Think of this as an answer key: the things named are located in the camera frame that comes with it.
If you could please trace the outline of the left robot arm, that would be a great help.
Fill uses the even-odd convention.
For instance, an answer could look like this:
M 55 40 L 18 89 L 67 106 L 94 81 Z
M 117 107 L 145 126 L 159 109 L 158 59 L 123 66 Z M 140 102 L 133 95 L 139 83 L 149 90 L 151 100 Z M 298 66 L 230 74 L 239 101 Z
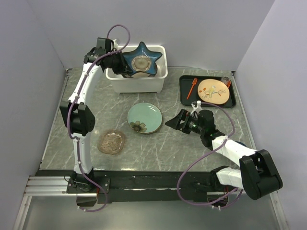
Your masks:
M 96 46 L 84 56 L 83 71 L 72 95 L 61 101 L 60 112 L 74 148 L 74 169 L 70 184 L 88 193 L 95 187 L 94 168 L 90 155 L 90 137 L 95 116 L 90 101 L 98 80 L 107 68 L 124 72 L 128 69 L 118 40 L 98 38 Z

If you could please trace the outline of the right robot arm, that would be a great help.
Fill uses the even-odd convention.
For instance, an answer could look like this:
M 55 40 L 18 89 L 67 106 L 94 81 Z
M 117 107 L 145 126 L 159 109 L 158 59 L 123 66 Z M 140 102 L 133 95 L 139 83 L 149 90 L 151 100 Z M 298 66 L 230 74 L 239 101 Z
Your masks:
M 228 166 L 212 170 L 209 185 L 213 190 L 221 191 L 228 185 L 245 190 L 251 199 L 257 200 L 283 187 L 270 153 L 264 149 L 250 149 L 231 140 L 216 128 L 212 111 L 201 110 L 197 116 L 193 116 L 182 109 L 165 125 L 186 134 L 199 134 L 205 147 L 239 166 L 238 170 Z

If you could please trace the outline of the black plate with colored squares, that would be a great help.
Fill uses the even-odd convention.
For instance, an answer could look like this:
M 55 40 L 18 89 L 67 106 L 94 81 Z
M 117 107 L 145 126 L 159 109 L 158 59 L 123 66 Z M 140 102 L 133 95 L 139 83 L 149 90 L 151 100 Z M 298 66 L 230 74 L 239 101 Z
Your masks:
M 154 65 L 153 68 L 150 68 L 146 71 L 137 71 L 135 74 L 132 75 L 133 78 L 147 78 L 147 77 L 154 77 L 159 71 L 159 67 Z

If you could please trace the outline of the blue star-shaped dish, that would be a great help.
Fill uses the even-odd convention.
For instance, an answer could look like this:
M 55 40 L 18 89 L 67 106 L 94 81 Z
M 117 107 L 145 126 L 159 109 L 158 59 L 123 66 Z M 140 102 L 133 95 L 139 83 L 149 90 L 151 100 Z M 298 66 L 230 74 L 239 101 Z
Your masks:
M 130 52 L 123 52 L 123 54 L 128 54 L 132 56 L 131 67 L 133 69 L 133 74 L 137 71 L 146 71 L 150 68 L 153 68 L 156 64 L 156 61 L 160 59 L 163 53 L 159 51 L 151 51 L 148 49 L 144 42 L 140 42 L 138 47 Z

